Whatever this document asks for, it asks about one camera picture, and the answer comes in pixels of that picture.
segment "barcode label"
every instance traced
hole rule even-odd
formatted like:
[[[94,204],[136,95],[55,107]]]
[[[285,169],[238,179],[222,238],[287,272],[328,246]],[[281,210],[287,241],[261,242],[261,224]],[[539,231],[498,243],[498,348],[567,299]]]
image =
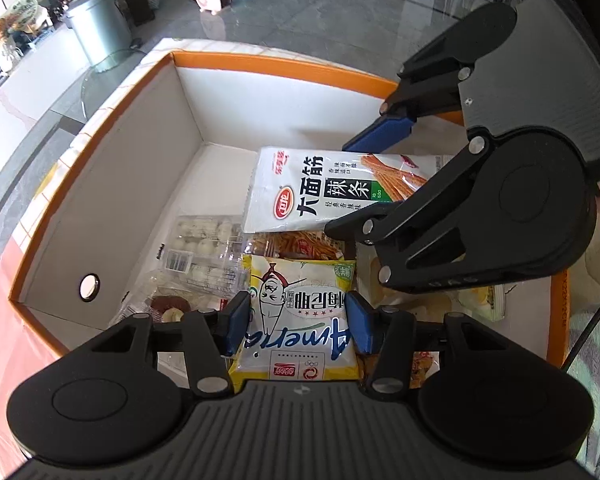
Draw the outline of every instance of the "barcode label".
[[[176,272],[187,272],[191,262],[191,253],[186,251],[169,250],[167,253],[166,268]]]

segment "silver screw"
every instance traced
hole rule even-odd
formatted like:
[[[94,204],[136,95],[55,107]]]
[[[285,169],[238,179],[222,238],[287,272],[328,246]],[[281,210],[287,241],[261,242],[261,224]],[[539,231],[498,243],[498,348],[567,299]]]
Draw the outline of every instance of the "silver screw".
[[[378,272],[378,280],[380,283],[387,283],[390,277],[391,269],[388,266],[384,266],[382,269],[380,269],[380,272]]]
[[[196,383],[196,388],[206,394],[216,394],[229,386],[226,379],[222,377],[203,377]]]
[[[469,76],[471,75],[471,69],[467,66],[463,66],[460,69],[460,72],[458,72],[458,79],[460,81],[464,81],[465,79],[467,79]]]
[[[374,221],[370,218],[362,226],[362,233],[368,235],[374,229]]]
[[[371,387],[379,394],[395,394],[402,389],[403,384],[400,379],[382,377],[373,381]]]
[[[474,137],[469,142],[469,151],[474,155],[477,155],[484,149],[484,138],[481,136]]]

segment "trash can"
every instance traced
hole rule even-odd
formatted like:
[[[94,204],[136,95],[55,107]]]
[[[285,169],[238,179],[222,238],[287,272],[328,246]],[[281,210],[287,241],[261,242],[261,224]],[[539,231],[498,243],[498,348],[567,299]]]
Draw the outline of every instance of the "trash can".
[[[66,12],[67,25],[98,72],[108,70],[102,63],[110,54],[129,48],[131,31],[115,0],[74,0]]]

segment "plant pot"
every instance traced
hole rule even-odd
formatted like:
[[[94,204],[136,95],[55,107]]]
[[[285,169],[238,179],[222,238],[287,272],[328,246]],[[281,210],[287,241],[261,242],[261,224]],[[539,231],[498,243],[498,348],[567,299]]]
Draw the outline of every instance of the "plant pot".
[[[149,7],[148,0],[125,0],[134,25],[142,25],[155,19],[155,14]]]

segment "spicy strip package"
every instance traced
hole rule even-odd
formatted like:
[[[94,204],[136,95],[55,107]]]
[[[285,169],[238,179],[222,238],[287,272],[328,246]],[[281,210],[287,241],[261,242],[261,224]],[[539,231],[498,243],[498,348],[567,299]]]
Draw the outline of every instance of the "spicy strip package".
[[[242,230],[322,229],[329,220],[373,202],[407,199],[450,159],[263,148]]]
[[[229,374],[246,379],[356,380],[344,294],[355,262],[251,258],[251,317]]]

